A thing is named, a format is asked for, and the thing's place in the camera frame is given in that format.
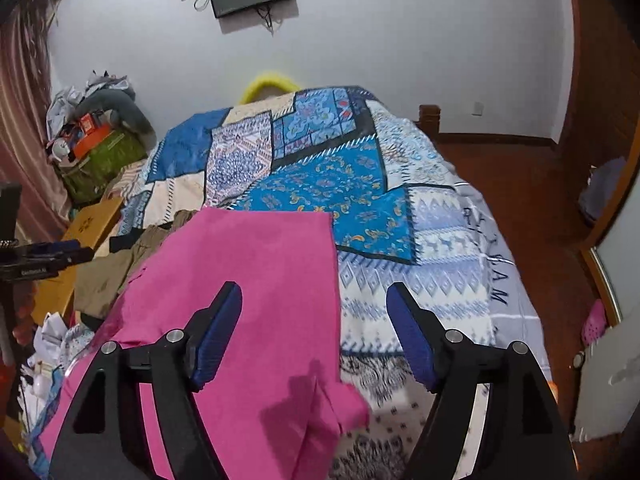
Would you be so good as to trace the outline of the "orange box in basket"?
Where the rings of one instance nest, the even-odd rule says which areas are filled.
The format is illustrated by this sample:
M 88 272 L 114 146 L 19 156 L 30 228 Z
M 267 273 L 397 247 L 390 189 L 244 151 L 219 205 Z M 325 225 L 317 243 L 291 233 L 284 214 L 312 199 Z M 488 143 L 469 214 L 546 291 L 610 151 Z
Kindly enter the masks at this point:
M 93 130 L 92 133 L 85 134 L 76 142 L 73 153 L 77 159 L 84 158 L 91 150 L 98 146 L 104 139 L 112 133 L 110 125 L 103 125 Z

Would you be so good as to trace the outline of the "yellow hoop behind bed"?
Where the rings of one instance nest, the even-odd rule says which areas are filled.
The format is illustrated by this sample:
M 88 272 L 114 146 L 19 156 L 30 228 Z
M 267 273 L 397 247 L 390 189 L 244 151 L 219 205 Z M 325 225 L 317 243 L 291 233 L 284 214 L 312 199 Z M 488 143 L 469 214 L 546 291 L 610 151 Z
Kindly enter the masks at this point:
M 299 91 L 300 85 L 277 72 L 263 72 L 246 86 L 240 97 L 239 104 L 244 105 L 259 101 L 267 90 L 285 94 Z

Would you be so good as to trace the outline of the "black garment under olive pants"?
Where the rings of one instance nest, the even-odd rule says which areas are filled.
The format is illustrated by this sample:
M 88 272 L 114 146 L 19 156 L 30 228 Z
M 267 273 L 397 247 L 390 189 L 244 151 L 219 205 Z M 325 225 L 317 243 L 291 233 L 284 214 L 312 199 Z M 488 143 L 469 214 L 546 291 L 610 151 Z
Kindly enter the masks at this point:
M 143 232 L 144 229 L 134 228 L 127 234 L 111 236 L 108 239 L 108 252 L 116 254 L 121 250 L 133 248 L 138 239 L 142 237 Z

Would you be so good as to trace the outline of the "striped maroon curtain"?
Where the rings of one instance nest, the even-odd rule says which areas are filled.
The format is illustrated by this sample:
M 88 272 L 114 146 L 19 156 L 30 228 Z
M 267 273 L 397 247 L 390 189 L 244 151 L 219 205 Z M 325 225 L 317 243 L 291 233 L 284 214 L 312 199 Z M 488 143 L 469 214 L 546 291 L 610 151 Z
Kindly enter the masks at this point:
M 51 104 L 47 14 L 50 0 L 20 0 L 1 24 L 1 180 L 22 187 L 17 233 L 58 240 L 70 199 L 46 154 Z

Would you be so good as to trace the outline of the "green laundry basket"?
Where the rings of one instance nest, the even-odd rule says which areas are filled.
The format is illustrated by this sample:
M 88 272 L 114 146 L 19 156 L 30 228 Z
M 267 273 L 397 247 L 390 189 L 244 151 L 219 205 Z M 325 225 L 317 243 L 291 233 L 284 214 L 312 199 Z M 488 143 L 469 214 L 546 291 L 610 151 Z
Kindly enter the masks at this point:
M 70 201 L 74 206 L 98 202 L 120 172 L 146 157 L 138 137 L 126 129 L 113 130 L 95 148 L 68 167 L 58 167 Z

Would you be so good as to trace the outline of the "brown wooden door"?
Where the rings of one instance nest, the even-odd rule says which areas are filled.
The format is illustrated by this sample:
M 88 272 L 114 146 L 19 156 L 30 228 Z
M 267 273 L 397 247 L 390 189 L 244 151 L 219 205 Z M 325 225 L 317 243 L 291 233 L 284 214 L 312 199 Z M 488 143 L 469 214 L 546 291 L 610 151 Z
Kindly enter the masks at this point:
M 570 0 L 574 55 L 559 153 L 578 200 L 590 170 L 626 157 L 639 117 L 639 46 L 611 0 Z

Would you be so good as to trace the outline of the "pink pants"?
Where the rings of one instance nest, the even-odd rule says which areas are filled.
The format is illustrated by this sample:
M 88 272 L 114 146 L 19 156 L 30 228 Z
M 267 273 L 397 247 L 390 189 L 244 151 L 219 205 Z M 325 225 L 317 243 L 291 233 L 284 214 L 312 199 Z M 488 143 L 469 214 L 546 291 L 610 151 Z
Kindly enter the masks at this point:
M 214 379 L 195 396 L 224 479 L 323 479 L 340 437 L 363 426 L 367 402 L 338 372 L 340 295 L 325 212 L 205 208 L 134 272 L 65 378 L 43 433 L 52 458 L 70 402 L 104 342 L 152 344 L 210 306 L 222 285 L 242 311 Z M 157 478 L 171 478 L 150 424 Z

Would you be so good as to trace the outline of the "blue patchwork quilt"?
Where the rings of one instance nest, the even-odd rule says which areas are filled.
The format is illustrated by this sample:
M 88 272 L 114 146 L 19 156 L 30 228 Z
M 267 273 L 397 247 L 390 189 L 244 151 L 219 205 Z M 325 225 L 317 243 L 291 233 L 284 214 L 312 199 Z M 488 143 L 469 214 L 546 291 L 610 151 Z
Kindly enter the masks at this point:
M 308 89 L 192 116 L 131 183 L 119 231 L 205 206 L 333 218 L 341 374 L 372 410 L 369 426 L 338 447 L 333 479 L 399 478 L 431 409 L 386 313 L 391 284 L 405 284 L 472 341 L 520 340 L 549 364 L 540 318 L 482 194 L 413 122 L 363 88 Z

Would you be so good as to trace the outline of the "olive green pants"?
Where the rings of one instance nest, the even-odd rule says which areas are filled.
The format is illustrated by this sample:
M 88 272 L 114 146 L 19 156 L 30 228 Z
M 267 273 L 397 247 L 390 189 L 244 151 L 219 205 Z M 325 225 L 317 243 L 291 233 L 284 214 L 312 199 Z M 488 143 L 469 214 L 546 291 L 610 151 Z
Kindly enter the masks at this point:
M 77 268 L 74 310 L 80 314 L 105 320 L 118 296 L 124 291 L 134 272 L 160 248 L 163 241 L 182 228 L 196 214 L 195 210 L 179 210 L 171 222 L 144 229 L 133 248 L 116 254 L 94 258 Z

